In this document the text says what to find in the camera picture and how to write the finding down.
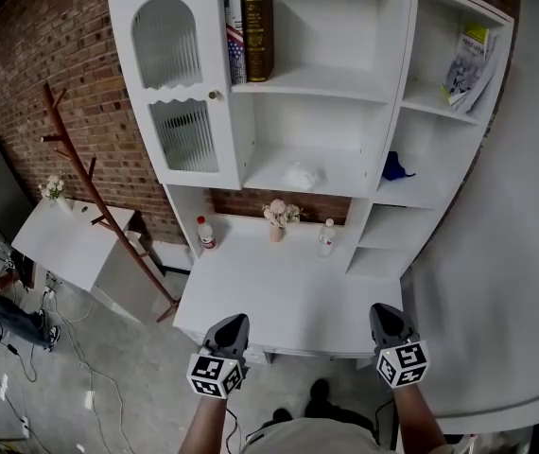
plastic bottle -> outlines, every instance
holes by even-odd
[[[214,249],[217,246],[215,236],[213,235],[213,227],[211,227],[203,216],[197,218],[198,235],[202,241],[204,249]]]
[[[318,255],[320,257],[326,257],[333,252],[333,244],[335,241],[335,229],[333,229],[333,225],[335,225],[335,221],[328,218],[326,224],[320,229],[320,235],[318,236],[318,240],[320,241]]]

white flowers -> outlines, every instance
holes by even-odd
[[[301,209],[297,205],[286,205],[283,201],[275,200],[270,205],[263,206],[263,217],[271,225],[284,229],[288,223],[298,222]]]
[[[39,185],[41,195],[45,199],[52,201],[56,200],[65,187],[65,181],[61,177],[62,175],[49,175],[46,186]]]

flower vase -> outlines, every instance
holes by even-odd
[[[271,225],[269,227],[269,239],[272,242],[280,242],[285,236],[284,227],[279,227],[278,225]]]
[[[62,212],[68,216],[72,215],[72,207],[70,206],[70,203],[65,199],[63,195],[59,195],[55,201],[58,203],[59,208],[62,210]]]

white cloth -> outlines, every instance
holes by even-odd
[[[242,454],[370,454],[393,453],[379,447],[369,430],[330,419],[296,419],[254,434]],[[451,454],[443,445],[428,454]]]

book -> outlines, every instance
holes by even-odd
[[[502,46],[502,40],[497,35],[493,35],[489,42],[489,49],[486,54],[486,63],[481,71],[481,75],[476,80],[473,89],[465,93],[465,95],[454,103],[453,107],[461,112],[467,113],[478,100],[484,88],[490,82],[496,71],[496,65],[498,63],[498,56],[500,55],[500,47]]]
[[[475,86],[486,63],[490,41],[488,28],[474,23],[464,26],[457,55],[442,84],[450,105],[459,102]]]
[[[244,0],[245,52],[250,82],[263,82],[273,70],[273,0]]]
[[[223,6],[232,84],[245,84],[247,81],[247,64],[244,51],[242,0],[223,0]]]

